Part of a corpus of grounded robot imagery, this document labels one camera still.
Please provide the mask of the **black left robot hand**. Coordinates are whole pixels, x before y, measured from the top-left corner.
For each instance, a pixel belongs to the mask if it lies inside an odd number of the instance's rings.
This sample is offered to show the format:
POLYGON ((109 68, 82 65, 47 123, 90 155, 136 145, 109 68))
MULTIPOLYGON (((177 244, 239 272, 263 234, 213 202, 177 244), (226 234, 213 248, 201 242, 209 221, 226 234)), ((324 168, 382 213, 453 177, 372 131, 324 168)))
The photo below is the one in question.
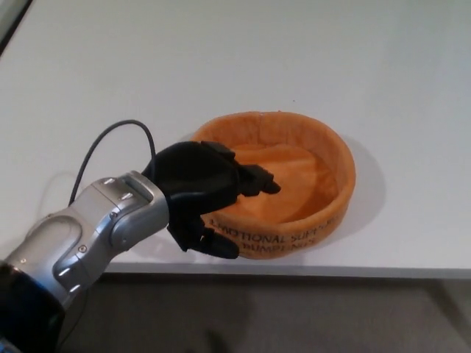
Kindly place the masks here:
POLYGON ((167 230, 183 251, 237 258, 236 243, 206 227, 202 216, 235 204, 240 195, 280 191, 273 174, 259 165, 242 165, 235 156, 220 143, 185 141, 158 152, 144 169, 166 198, 167 230))

